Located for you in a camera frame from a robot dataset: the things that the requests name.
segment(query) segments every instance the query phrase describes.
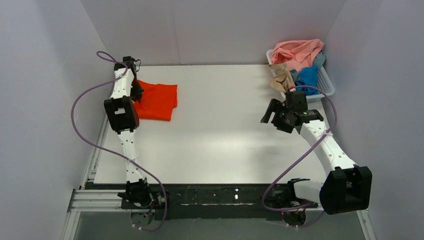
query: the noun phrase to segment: laundry basket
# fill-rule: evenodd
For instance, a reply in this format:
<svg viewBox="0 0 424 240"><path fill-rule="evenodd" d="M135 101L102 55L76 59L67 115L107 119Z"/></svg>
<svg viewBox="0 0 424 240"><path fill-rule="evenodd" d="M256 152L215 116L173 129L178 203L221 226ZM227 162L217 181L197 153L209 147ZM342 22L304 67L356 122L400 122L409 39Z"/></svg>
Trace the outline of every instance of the laundry basket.
<svg viewBox="0 0 424 240"><path fill-rule="evenodd" d="M268 59L268 63L269 64L273 64L271 62L271 54L273 53L273 49L270 49L268 51L266 51L266 58ZM272 75L275 77L276 76L276 72L272 69L271 73ZM324 67L321 67L321 69L318 71L318 83L317 83L317 88L321 91L323 91L325 94L327 94L328 96L331 96L334 94L334 87L333 84L330 81L329 76L327 75L326 70L324 69ZM286 99L286 96L284 95L284 92L281 92L281 95L284 99ZM322 94L316 94L316 95L310 95L310 96L306 96L306 101L308 103L311 102L316 102L319 101L320 99L322 99L324 97L324 95Z"/></svg>

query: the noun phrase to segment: robotic arm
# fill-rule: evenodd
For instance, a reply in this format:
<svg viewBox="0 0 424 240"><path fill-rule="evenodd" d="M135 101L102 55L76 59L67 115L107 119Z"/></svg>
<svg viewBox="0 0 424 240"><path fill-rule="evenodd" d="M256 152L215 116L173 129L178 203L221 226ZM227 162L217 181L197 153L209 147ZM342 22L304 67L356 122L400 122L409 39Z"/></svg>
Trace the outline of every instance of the robotic arm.
<svg viewBox="0 0 424 240"><path fill-rule="evenodd" d="M121 78L115 81L112 95L103 105L110 127L119 137L123 154L139 164L139 155L135 147L135 130L139 127L140 120L133 101L141 100L143 89L137 81L135 59L126 56L122 62L128 66L128 70L124 74L125 67L122 64L115 64L115 77ZM118 196L139 207L150 206L153 197L146 176L129 161L125 163L125 167L125 192L118 193Z"/></svg>
<svg viewBox="0 0 424 240"><path fill-rule="evenodd" d="M290 91L285 101L272 99L261 123L271 123L277 130L292 133L293 129L311 145L327 134L327 127L321 114L308 109L303 91ZM291 198L305 199L321 204L331 215L368 208L370 202L372 173L366 166L358 166L350 159L331 135L318 144L315 154L327 176L324 183L309 179L292 179L288 182Z"/></svg>

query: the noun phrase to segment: beige cloth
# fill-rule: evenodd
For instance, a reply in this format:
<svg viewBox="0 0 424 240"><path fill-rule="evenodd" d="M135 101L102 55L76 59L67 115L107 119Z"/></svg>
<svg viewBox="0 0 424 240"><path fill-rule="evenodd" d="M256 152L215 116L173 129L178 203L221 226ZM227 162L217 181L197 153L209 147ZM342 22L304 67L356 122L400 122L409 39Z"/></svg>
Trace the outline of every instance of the beige cloth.
<svg viewBox="0 0 424 240"><path fill-rule="evenodd" d="M292 74L287 68L286 62L280 64L270 64L268 67L274 70L277 74L269 82L269 85L271 85L273 89L285 93L289 91L289 88L295 86L295 82L293 81Z"/></svg>

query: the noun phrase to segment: white table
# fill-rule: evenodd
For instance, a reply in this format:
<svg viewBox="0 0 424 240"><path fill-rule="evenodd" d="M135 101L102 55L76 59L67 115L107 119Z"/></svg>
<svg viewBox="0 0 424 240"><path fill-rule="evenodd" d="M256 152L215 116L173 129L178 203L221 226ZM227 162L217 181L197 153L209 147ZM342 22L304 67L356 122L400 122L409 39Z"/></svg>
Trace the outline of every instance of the white table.
<svg viewBox="0 0 424 240"><path fill-rule="evenodd" d="M266 65L144 66L138 79L178 84L172 120L140 120L136 130L139 163L164 184L266 184L309 149L293 130L260 123L272 98ZM326 119L320 101L310 103ZM109 127L104 147L122 153ZM324 182L323 167L311 153L280 182L309 178ZM123 184L125 163L102 152L95 184Z"/></svg>

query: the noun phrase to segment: folded cloth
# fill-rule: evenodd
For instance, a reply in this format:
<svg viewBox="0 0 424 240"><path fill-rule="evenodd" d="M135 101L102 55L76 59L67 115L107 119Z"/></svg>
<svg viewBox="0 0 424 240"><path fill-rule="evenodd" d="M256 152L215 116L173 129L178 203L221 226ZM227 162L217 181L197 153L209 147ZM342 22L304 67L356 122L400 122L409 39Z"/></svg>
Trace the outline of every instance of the folded cloth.
<svg viewBox="0 0 424 240"><path fill-rule="evenodd" d="M301 76L299 76L299 72L296 71L296 69L290 70L291 78L296 83L297 81L301 80Z"/></svg>
<svg viewBox="0 0 424 240"><path fill-rule="evenodd" d="M271 79L269 85L273 89L276 89L280 92L287 92L289 88L294 87L295 83L293 82L292 75L290 74L289 69L287 68L287 63L281 64L270 64L268 67L275 71L276 76Z"/></svg>
<svg viewBox="0 0 424 240"><path fill-rule="evenodd" d="M282 64L290 60L299 62L301 66L312 67L317 54L323 49L324 43L319 39L295 40L278 43L270 58L273 64ZM289 70L293 67L298 72L302 68L297 64L288 64Z"/></svg>
<svg viewBox="0 0 424 240"><path fill-rule="evenodd" d="M323 53L323 51L320 51L316 55L315 59L313 60L312 65L317 66L318 69L321 69L325 61L326 61L326 55Z"/></svg>
<svg viewBox="0 0 424 240"><path fill-rule="evenodd" d="M312 87L317 87L318 83L318 67L311 66L305 67L301 72L299 72L300 80L296 81L294 84L296 86L309 85ZM306 96L318 94L318 91L310 87L301 87L296 88L297 91L304 91Z"/></svg>
<svg viewBox="0 0 424 240"><path fill-rule="evenodd" d="M138 80L144 90L141 101L134 103L140 119L170 121L173 109L177 106L177 86L150 84Z"/></svg>

